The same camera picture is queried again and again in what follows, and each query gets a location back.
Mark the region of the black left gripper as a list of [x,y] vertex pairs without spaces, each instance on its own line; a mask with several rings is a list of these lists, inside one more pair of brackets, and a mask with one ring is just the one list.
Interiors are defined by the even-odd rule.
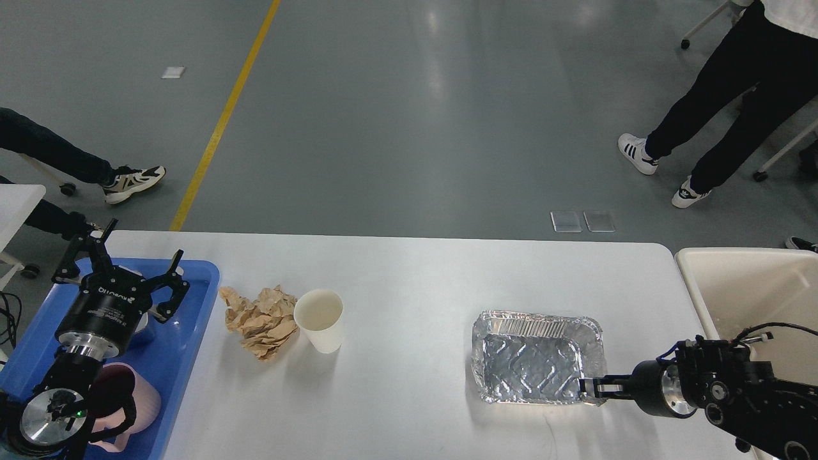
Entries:
[[[78,295],[55,332],[55,339],[67,353],[93,359],[122,355],[147,312],[158,323],[167,323],[189,291],[190,283],[178,273],[182,249],[173,254],[167,271],[152,279],[122,283],[110,279],[115,267],[105,243],[118,224],[119,219],[112,218],[100,236],[91,235],[93,231],[74,236],[50,278],[55,284],[79,286]],[[91,273],[101,273],[108,279],[84,279],[77,263],[80,254],[90,260]],[[152,294],[164,288],[171,290],[169,299],[154,307]]]

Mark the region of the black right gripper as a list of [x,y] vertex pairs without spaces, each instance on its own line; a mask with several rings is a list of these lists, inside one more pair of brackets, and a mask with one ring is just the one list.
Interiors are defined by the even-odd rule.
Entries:
[[643,361],[631,374],[580,378],[585,399],[593,404],[633,399],[640,410],[657,417],[688,418],[697,411],[683,395],[678,368],[655,360]]

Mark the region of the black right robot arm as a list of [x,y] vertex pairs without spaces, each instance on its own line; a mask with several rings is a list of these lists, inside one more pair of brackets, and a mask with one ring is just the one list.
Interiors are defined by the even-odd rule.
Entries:
[[686,419],[701,410],[742,452],[757,448],[779,459],[815,459],[816,386],[779,379],[771,362],[750,357],[751,343],[772,339],[768,327],[747,327],[730,340],[699,335],[678,341],[630,374],[579,379],[580,393],[631,400],[657,417]]

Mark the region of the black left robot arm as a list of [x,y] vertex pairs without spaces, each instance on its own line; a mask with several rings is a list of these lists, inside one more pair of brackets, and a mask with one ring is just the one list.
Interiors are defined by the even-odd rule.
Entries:
[[179,309],[190,284],[173,254],[165,273],[147,279],[113,263],[105,244],[117,219],[96,234],[76,234],[52,281],[74,284],[79,292],[56,329],[61,346],[44,378],[23,402],[2,394],[2,434],[12,454],[30,458],[81,459],[91,442],[119,434],[135,424],[134,396],[117,398],[125,413],[120,425],[94,431],[102,396],[98,378],[108,358],[128,349],[141,318],[166,323]]

